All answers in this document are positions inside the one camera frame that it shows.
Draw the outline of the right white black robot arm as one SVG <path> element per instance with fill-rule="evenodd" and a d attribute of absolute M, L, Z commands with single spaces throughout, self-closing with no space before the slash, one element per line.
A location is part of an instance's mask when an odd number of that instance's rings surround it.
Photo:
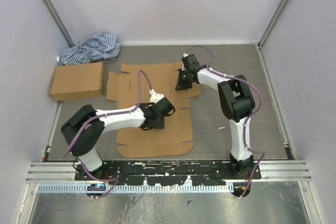
<path fill-rule="evenodd" d="M 254 157 L 250 150 L 250 118 L 255 100 L 243 75 L 228 76 L 200 65 L 194 54 L 184 54 L 182 67 L 178 69 L 176 91 L 187 90 L 193 84 L 206 85 L 218 92 L 223 115 L 229 120 L 232 136 L 230 169 L 237 179 L 251 176 L 254 171 Z"/>

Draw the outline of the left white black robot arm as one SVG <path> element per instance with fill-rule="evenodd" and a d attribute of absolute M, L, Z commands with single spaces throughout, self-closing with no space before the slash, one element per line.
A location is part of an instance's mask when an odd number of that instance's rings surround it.
<path fill-rule="evenodd" d="M 87 178 L 99 182 L 112 182 L 106 178 L 106 168 L 95 145 L 104 133 L 125 128 L 140 128 L 144 131 L 163 129 L 164 118 L 175 113 L 173 104 L 163 97 L 156 102 L 138 103 L 125 109 L 98 110 L 88 104 L 79 109 L 61 127 L 68 144 L 66 155 L 71 153 L 81 162 L 80 171 Z"/>

